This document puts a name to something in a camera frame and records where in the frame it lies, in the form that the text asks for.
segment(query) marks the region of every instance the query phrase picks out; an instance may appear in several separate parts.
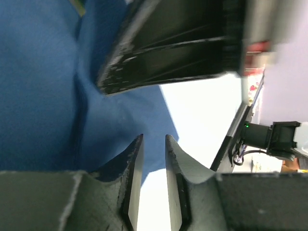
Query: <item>cable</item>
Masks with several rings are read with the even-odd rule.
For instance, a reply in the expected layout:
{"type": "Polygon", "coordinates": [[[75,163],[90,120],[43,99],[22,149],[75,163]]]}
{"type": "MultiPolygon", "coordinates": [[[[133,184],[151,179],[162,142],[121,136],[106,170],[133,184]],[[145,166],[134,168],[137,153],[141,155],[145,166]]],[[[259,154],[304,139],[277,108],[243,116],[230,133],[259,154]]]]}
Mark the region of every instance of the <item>cable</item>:
{"type": "Polygon", "coordinates": [[[266,154],[266,155],[269,154],[269,153],[267,153],[267,152],[265,152],[265,151],[262,151],[262,150],[249,150],[249,151],[244,152],[243,155],[251,154],[251,153],[264,153],[264,154],[266,154]]]}
{"type": "Polygon", "coordinates": [[[235,165],[238,165],[238,166],[242,166],[243,165],[243,163],[244,163],[244,156],[246,155],[246,154],[251,154],[251,153],[264,153],[264,154],[266,154],[266,155],[268,155],[269,153],[267,153],[267,152],[265,152],[265,151],[263,151],[263,150],[249,150],[249,151],[245,151],[245,149],[246,149],[246,145],[243,145],[242,146],[242,151],[241,151],[241,153],[238,155],[238,154],[235,154],[234,156],[233,156],[233,163],[235,164],[235,165]]]}

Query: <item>blue cloth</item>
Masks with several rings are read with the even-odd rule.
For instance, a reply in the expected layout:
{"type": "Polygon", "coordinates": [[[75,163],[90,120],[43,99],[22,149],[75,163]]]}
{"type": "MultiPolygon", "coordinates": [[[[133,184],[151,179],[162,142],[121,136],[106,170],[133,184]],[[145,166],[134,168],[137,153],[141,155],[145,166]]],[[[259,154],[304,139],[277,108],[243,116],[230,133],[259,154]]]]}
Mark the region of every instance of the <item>blue cloth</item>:
{"type": "Polygon", "coordinates": [[[95,86],[124,0],[0,1],[0,169],[95,170],[145,137],[147,173],[177,138],[158,86],[105,97],[95,86]]]}

